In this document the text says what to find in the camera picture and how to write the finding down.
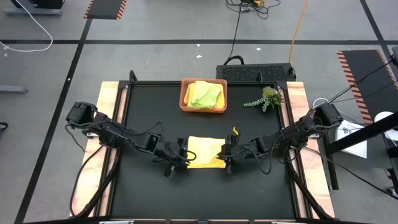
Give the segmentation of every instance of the wooden board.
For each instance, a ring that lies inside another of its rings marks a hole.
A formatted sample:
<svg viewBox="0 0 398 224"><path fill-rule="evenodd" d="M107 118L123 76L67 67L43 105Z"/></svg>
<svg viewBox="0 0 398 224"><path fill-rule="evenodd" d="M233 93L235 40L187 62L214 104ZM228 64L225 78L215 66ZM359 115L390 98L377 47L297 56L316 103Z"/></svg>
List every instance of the wooden board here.
<svg viewBox="0 0 398 224"><path fill-rule="evenodd" d="M119 82L103 82L101 86L101 91L99 93L98 102L97 102L98 110L103 113L106 113L109 117L112 117L113 114L116 95L118 92L118 85ZM299 118L304 116L309 110L304 84L302 82L288 82L287 86L288 86L288 92L290 97L290 103L292 106L294 121L297 121ZM121 104L119 107L118 118L117 118L117 121L119 122L121 122L121 118L123 117L123 108L126 99L126 92L127 92L126 90L123 90L121 95ZM282 114L284 117L285 125L289 125L287 110L284 104L282 104ZM84 160L87 157L89 157L95 150L97 150L98 146L99 145L97 138L90 139L86 147ZM318 150L317 141L315 139L309 139L308 147ZM87 204L87 202L90 200L92 195L97 190L103 167L104 155L105 155L105 150L102 150L92 159L92 161L89 161L89 163L87 163L86 167L83 169L83 172L81 173L76 188L75 195L73 197L73 210L75 211L75 213L80 212L84 208L84 206ZM301 151L301 156L302 156L302 163L305 173L305 180L307 182L309 191L315 197L317 202L327 212L327 214L334 217L335 214L330 200L330 194L328 191L325 173L323 171L321 157L318 154L315 154L314 152L306 150ZM111 156L108 168L111 167L112 163L113 163L113 157ZM296 191L299 203L300 216L305 217L303 196L298 187L296 187ZM109 197L109 188L107 188L107 190L103 195L101 210L99 211L100 215L106 214L108 197Z"/></svg>

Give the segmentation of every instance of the green plant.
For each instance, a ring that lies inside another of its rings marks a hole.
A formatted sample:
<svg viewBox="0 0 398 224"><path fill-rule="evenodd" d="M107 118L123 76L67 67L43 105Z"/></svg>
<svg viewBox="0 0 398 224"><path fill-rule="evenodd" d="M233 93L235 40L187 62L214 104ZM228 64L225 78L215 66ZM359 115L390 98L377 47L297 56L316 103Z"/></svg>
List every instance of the green plant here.
<svg viewBox="0 0 398 224"><path fill-rule="evenodd" d="M262 89L262 97L260 99L250 103L244 103L243 106L252 107L262 105L262 112L266 112L269 105L271 105L273 109L275 105L280 105L281 103L282 95L278 93L276 89L267 86Z"/></svg>

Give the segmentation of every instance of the yellow towel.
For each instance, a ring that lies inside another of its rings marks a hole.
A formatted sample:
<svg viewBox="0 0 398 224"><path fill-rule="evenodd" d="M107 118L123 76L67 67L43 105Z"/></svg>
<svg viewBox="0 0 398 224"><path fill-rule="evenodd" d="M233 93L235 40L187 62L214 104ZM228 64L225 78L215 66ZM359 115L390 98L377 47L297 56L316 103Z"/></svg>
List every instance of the yellow towel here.
<svg viewBox="0 0 398 224"><path fill-rule="evenodd" d="M225 139L199 138L190 136L188 138L188 150L194 152L197 158L191 161L188 168L225 168L225 162L217 159L217 153L221 152L221 146Z"/></svg>
<svg viewBox="0 0 398 224"><path fill-rule="evenodd" d="M219 88L221 90L220 94L218 95L215 108L222 109L225 107L224 88L221 84L214 84L214 85L216 85L217 88ZM195 91L195 87L196 87L196 82L188 85L188 89L187 89L187 92L184 97L184 103L186 105L189 105L189 103L192 101L192 96L193 96L193 92Z"/></svg>

